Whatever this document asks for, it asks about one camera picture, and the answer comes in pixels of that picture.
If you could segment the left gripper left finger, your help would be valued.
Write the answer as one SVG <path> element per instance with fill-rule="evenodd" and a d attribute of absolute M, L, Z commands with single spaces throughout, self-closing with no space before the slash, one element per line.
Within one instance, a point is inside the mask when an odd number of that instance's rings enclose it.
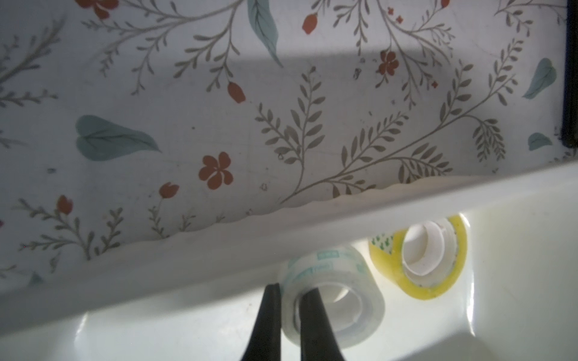
<path fill-rule="evenodd" d="M 242 361 L 281 360 L 281 290 L 265 287 L 257 318 Z"/>

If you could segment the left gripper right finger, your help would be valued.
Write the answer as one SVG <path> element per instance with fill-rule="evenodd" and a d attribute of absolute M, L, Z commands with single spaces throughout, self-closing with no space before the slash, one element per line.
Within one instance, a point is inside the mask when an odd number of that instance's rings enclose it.
<path fill-rule="evenodd" d="M 318 288 L 304 294 L 299 303 L 302 361 L 344 361 Z"/>

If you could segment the clear transparent tape roll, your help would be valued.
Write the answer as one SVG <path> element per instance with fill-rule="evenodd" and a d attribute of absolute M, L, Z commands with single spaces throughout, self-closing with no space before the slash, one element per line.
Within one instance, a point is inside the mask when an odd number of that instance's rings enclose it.
<path fill-rule="evenodd" d="M 300 344 L 299 303 L 318 288 L 332 331 L 341 348 L 353 347 L 379 328 L 385 301 L 363 255 L 352 245 L 316 251 L 281 265 L 281 326 Z"/>

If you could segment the white storage box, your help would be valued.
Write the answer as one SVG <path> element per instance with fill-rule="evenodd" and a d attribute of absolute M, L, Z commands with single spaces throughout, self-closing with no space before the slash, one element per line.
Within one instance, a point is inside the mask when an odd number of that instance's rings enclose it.
<path fill-rule="evenodd" d="M 266 285 L 296 360 L 575 360 L 577 163 L 432 177 L 123 246 L 1 298 L 3 360 L 238 360 Z"/>

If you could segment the yellow tape roll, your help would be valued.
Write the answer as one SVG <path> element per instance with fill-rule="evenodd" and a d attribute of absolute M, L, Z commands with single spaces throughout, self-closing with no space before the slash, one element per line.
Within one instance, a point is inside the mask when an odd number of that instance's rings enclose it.
<path fill-rule="evenodd" d="M 406 295 L 435 299 L 456 283 L 468 255 L 469 223 L 461 214 L 413 224 L 368 239 L 378 272 Z"/>

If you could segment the floral table mat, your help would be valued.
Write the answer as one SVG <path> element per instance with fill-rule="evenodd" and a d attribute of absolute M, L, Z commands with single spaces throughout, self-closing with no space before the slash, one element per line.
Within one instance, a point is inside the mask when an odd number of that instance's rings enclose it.
<path fill-rule="evenodd" d="M 3 1 L 1 291 L 126 244 L 575 159 L 565 1 Z"/>

